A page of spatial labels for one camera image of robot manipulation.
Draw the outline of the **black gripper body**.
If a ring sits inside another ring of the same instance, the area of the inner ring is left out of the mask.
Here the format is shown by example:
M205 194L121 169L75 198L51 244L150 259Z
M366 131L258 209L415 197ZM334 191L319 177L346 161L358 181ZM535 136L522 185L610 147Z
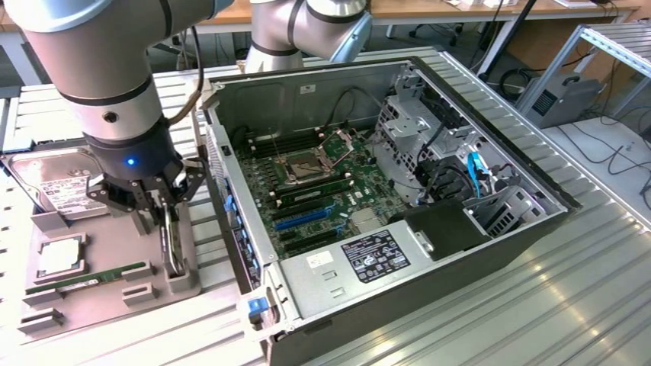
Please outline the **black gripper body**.
M182 157L174 148L165 116L145 134L127 140L103 140L87 133L85 138L111 183L127 185L130 181L147 181L159 175L166 181L174 181L182 173Z

